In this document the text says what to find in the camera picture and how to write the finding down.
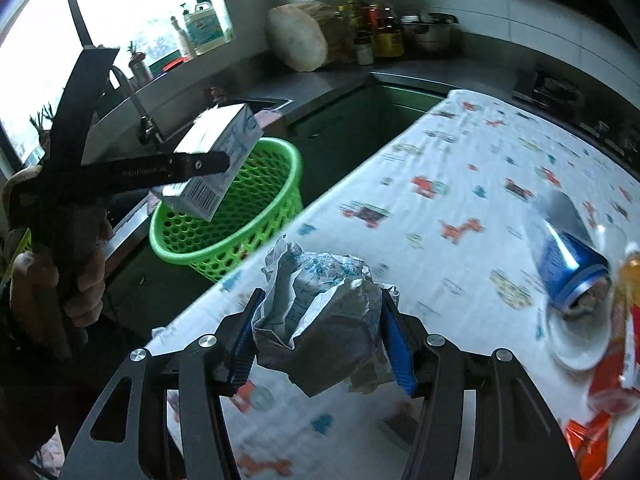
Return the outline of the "person's left hand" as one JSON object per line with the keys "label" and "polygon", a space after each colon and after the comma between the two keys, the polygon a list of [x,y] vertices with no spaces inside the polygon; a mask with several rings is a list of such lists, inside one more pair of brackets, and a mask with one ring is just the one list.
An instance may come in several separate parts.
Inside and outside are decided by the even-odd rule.
{"label": "person's left hand", "polygon": [[81,193],[52,188],[40,166],[19,171],[2,192],[11,229],[30,231],[32,249],[14,260],[10,306],[38,337],[99,318],[105,290],[102,244],[111,226],[100,203],[76,204]]}

